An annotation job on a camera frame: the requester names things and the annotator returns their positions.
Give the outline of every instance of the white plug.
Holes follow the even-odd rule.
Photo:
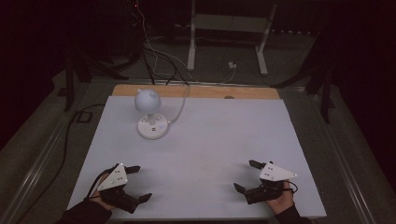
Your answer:
[[[229,62],[229,63],[228,63],[228,66],[229,66],[230,68],[236,68],[236,63]]]

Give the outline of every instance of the black sleeve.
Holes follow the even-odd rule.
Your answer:
[[[111,211],[99,203],[88,200],[75,205],[64,212],[56,224],[105,224],[111,217]]]
[[[295,204],[285,211],[275,215],[280,224],[310,224],[311,221],[306,217],[300,217]]]

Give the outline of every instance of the table leg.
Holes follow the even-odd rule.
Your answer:
[[[268,35],[270,34],[271,31],[271,25],[275,16],[276,7],[277,4],[273,4],[270,11],[270,15],[267,18],[267,23],[265,24],[264,32],[262,34],[262,42],[260,43],[259,46],[256,46],[256,54],[257,54],[257,61],[260,67],[260,74],[262,74],[263,76],[268,75],[268,70],[267,70],[267,65],[265,64],[262,51],[264,50],[265,42],[267,41]]]
[[[187,60],[187,70],[193,71],[195,64],[195,0],[191,1],[191,37],[190,37],[190,49],[189,59]]]

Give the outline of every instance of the white stand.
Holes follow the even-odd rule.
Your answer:
[[[143,116],[137,123],[137,130],[142,137],[153,140],[161,138],[168,131],[168,120],[159,113]]]
[[[245,32],[262,32],[262,42],[256,46],[256,55],[257,55],[257,61],[260,67],[260,74],[262,76],[267,76],[268,75],[268,70],[267,70],[267,65],[265,64],[264,56],[262,54],[262,51],[264,50],[265,43],[267,41],[268,35],[270,34],[271,31],[271,25],[272,21],[274,19],[275,13],[276,13],[276,8],[277,4],[273,4],[270,14],[267,18],[267,20],[262,20],[261,18],[239,18],[239,17],[229,17],[231,21],[237,21],[241,20],[242,23],[244,24],[242,27],[231,27],[229,25],[225,25],[223,28],[221,26],[217,26],[216,23],[221,23],[222,21],[226,20],[226,16],[215,16],[215,15],[202,15],[202,14],[196,14],[195,12],[195,0],[191,1],[191,36],[190,36],[190,49],[189,49],[189,58],[187,60],[187,70],[189,72],[192,72],[195,67],[195,51],[196,51],[196,45],[195,45],[195,29],[201,28],[201,29],[212,29],[212,30],[235,30],[235,31],[245,31]],[[263,21],[265,23],[263,29],[258,27],[261,27],[260,25],[255,26],[254,24],[256,23],[255,21]]]

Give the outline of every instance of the dark background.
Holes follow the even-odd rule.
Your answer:
[[[190,1],[140,2],[147,22],[169,38],[175,34],[175,23],[190,22]],[[203,12],[219,12],[221,8],[219,13],[240,16],[262,15],[260,7],[250,4],[265,4],[253,0],[197,2],[197,9]],[[278,2],[272,28],[276,33],[318,35],[304,66],[328,62],[334,65],[332,83],[340,88],[389,183],[396,189],[395,4],[385,0]],[[0,147],[53,90],[51,79],[64,69],[64,48],[70,41],[82,43],[87,52],[99,50],[105,56],[113,50],[106,42],[109,32],[104,31],[122,26],[122,20],[117,20],[123,15],[122,7],[123,1],[106,0],[2,1]],[[114,21],[105,20],[105,15],[113,15]],[[125,35],[111,34],[112,38]]]

